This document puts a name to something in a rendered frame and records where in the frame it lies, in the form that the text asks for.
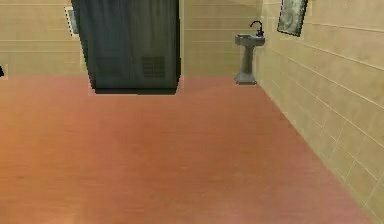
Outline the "grey wall-mounted holder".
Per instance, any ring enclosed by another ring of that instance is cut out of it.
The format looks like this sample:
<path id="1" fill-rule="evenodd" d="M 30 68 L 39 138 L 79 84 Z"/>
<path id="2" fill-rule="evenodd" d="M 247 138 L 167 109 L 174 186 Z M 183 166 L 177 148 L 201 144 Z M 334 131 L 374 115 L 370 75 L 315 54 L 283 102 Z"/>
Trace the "grey wall-mounted holder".
<path id="1" fill-rule="evenodd" d="M 78 36 L 79 31 L 76 23 L 76 17 L 74 14 L 74 10 L 71 6 L 66 6 L 65 7 L 65 13 L 66 13 L 66 18 L 68 22 L 68 27 L 70 30 L 70 33 L 72 36 Z"/>

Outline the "grey pedestal sink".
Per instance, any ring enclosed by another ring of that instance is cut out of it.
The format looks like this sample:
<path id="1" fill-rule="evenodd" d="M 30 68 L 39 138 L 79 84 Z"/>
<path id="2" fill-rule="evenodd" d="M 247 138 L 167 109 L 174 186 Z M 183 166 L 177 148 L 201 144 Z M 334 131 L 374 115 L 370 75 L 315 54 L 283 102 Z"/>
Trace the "grey pedestal sink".
<path id="1" fill-rule="evenodd" d="M 253 75 L 253 51 L 255 47 L 263 46 L 264 43 L 264 36 L 252 34 L 237 34 L 235 36 L 235 44 L 244 48 L 241 70 L 234 78 L 237 84 L 256 84 Z"/>

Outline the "black sink faucet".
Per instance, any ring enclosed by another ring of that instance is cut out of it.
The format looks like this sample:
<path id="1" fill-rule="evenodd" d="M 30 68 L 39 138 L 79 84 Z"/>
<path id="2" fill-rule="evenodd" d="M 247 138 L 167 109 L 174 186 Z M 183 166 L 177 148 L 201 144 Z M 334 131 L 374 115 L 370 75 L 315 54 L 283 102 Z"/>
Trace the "black sink faucet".
<path id="1" fill-rule="evenodd" d="M 264 30 L 263 30 L 263 23 L 260 20 L 255 20 L 251 22 L 250 28 L 254 27 L 256 24 L 258 24 L 258 29 L 256 30 L 256 36 L 257 37 L 264 37 Z"/>

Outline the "dark green shower curtain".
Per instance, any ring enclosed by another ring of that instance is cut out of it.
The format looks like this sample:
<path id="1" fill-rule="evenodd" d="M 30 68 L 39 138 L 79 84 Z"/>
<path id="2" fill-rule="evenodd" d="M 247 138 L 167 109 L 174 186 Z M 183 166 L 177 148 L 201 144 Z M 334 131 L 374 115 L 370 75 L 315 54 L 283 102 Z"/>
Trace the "dark green shower curtain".
<path id="1" fill-rule="evenodd" d="M 71 3 L 95 93 L 176 93 L 181 76 L 180 0 Z"/>

